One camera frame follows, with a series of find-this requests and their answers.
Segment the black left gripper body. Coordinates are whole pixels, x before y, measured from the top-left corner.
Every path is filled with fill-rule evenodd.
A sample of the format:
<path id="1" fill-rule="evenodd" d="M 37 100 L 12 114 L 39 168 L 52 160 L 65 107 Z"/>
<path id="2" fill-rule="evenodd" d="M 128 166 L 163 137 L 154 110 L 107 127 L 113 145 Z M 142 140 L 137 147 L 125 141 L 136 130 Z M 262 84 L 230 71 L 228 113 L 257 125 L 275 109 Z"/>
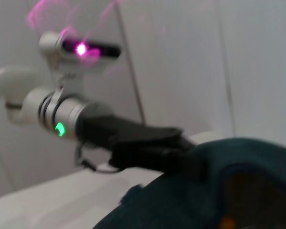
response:
<path id="1" fill-rule="evenodd" d="M 147 126 L 113 114 L 93 115 L 88 107 L 76 120 L 78 139 L 105 149 L 119 145 L 166 143 L 181 135 L 179 128 Z"/>

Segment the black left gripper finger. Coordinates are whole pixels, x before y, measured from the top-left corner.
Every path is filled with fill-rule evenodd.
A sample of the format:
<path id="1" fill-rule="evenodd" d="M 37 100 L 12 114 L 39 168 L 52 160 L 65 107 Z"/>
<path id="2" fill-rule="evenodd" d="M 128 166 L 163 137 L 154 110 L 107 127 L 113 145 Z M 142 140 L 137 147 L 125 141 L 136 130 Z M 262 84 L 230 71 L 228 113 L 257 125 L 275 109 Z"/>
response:
<path id="1" fill-rule="evenodd" d="M 189 151 L 196 146 L 196 143 L 193 142 L 190 138 L 184 135 L 180 135 L 178 140 L 178 148 L 182 151 Z"/>
<path id="2" fill-rule="evenodd" d="M 178 148 L 178 140 L 166 143 L 133 144 L 116 147 L 109 165 L 120 170 L 138 167 L 173 176 L 182 174 L 193 182 L 206 180 L 206 158 Z"/>

